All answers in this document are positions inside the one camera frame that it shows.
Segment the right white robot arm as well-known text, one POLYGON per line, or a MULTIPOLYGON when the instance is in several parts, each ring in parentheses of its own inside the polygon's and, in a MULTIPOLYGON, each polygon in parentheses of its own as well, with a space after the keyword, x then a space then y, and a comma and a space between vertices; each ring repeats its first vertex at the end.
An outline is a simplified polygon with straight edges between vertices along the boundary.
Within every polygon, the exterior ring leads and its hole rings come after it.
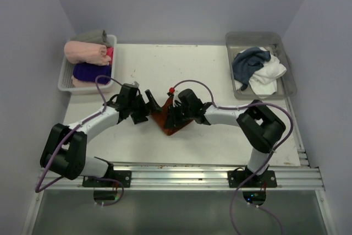
POLYGON ((177 93, 170 88, 168 95, 172 103, 167 107, 165 129, 179 129, 192 121, 239 127, 252 146, 246 165, 246 183, 257 187, 265 180, 268 158, 286 126, 262 101, 255 100, 249 107, 216 107, 211 102, 203 103, 191 89, 177 93))

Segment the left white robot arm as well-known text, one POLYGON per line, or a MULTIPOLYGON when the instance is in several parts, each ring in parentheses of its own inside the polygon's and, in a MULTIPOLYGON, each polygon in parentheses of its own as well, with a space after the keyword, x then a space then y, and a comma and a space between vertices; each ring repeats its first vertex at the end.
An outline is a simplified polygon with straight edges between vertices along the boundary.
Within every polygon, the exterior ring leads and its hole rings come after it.
POLYGON ((73 180, 79 176, 94 177, 102 187, 114 181, 112 164, 96 157, 88 157, 87 144, 106 129, 130 117, 134 124, 148 121, 153 112, 161 112, 150 90, 145 102, 136 85, 123 84, 118 94, 113 95, 103 106, 85 119, 70 125, 56 124, 50 131, 40 158, 46 171, 54 172, 73 180))

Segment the brown rust towel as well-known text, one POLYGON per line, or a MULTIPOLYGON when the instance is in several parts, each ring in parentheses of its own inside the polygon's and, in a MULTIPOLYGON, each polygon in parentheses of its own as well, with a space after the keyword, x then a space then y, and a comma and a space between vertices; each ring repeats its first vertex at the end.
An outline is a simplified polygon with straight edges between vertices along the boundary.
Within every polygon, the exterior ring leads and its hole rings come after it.
POLYGON ((172 97, 165 101, 160 111, 151 112, 151 117, 167 136, 173 135, 193 122, 192 119, 184 117, 179 107, 173 106, 172 97))

